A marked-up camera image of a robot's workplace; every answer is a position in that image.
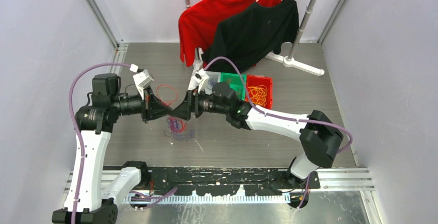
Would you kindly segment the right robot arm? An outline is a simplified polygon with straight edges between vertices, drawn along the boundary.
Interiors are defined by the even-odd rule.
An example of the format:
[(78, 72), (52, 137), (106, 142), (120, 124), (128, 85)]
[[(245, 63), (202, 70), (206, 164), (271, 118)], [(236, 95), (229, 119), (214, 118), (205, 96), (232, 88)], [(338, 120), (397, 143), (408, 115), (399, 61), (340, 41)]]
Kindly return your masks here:
[(191, 116), (198, 118), (203, 113), (223, 114), (237, 129), (267, 131), (298, 141), (304, 153), (293, 159), (286, 175), (293, 188), (305, 184), (307, 176), (316, 169), (331, 168), (343, 140), (340, 128), (321, 111), (294, 115), (265, 109), (239, 99), (225, 82), (215, 84), (211, 94), (198, 88), (188, 90), (184, 101), (170, 114), (190, 120)]

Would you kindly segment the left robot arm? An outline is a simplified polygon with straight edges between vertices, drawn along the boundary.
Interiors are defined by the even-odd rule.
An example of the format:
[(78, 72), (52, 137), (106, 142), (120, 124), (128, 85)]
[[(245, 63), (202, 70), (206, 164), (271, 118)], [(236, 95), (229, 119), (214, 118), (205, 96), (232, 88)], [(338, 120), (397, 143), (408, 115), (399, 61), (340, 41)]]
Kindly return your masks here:
[(133, 79), (136, 95), (120, 92), (117, 74), (99, 74), (92, 79), (89, 103), (73, 116), (79, 132), (72, 184), (62, 209), (53, 212), (52, 223), (115, 223), (118, 208), (130, 191), (150, 185), (147, 164), (128, 161), (109, 186), (101, 186), (104, 156), (118, 118), (139, 114), (147, 123), (171, 112), (153, 93), (153, 77), (148, 71), (134, 74)]

